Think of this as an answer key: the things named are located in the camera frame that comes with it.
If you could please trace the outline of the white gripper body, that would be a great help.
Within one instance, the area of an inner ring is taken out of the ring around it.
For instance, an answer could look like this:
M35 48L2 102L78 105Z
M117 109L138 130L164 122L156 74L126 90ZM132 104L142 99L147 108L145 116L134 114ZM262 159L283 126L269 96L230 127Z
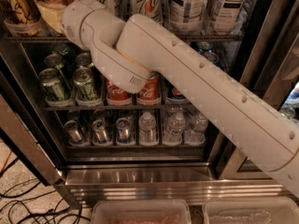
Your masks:
M106 6L96 0L77 0L64 9L62 26L66 38L81 49L87 47L81 41L81 27L88 15Z

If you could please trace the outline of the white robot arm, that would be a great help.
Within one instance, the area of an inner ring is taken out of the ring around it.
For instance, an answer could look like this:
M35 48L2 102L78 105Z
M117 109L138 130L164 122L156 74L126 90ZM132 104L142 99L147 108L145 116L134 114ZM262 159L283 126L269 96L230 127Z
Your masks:
M163 75L265 174L299 197L298 127L156 21L114 16L96 0L57 5L58 27L117 87Z

